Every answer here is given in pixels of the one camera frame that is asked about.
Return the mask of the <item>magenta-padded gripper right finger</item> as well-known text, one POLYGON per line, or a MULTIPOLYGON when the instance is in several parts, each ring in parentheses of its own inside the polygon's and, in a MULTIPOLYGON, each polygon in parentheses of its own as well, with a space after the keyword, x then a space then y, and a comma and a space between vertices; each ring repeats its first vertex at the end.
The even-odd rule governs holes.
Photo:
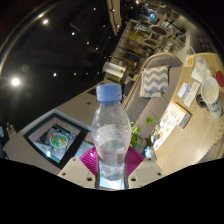
POLYGON ((153 158, 145 158, 133 148, 126 155, 125 182, 128 189, 143 187, 164 177, 164 172, 153 158))

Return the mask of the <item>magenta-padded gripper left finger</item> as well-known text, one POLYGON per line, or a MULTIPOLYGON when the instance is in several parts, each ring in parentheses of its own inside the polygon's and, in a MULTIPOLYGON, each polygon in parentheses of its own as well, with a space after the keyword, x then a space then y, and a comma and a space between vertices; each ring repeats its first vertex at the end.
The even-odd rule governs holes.
POLYGON ((72 157, 58 176, 81 187, 95 189, 97 174, 98 155, 92 147, 80 158, 72 157))

